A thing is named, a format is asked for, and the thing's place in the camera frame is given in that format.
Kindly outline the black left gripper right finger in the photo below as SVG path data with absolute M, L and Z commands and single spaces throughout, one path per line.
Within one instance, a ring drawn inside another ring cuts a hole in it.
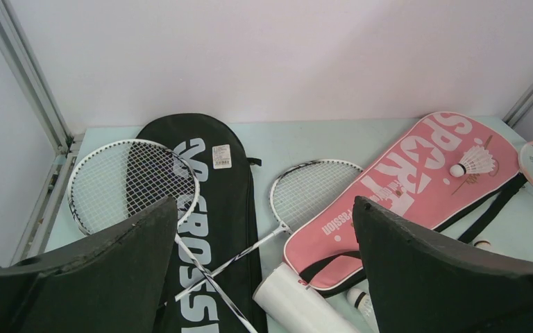
M 381 332 L 533 332 L 533 262 L 464 244 L 363 196 L 353 218 Z

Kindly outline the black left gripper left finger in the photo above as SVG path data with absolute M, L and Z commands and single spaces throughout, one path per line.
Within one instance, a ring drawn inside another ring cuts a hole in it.
M 165 198 L 61 248 L 0 267 L 0 332 L 150 332 L 177 226 Z

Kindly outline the white shuttlecock tube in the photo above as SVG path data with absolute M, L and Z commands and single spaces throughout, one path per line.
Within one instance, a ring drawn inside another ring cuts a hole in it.
M 259 284 L 254 301 L 289 332 L 356 332 L 317 291 L 281 263 Z

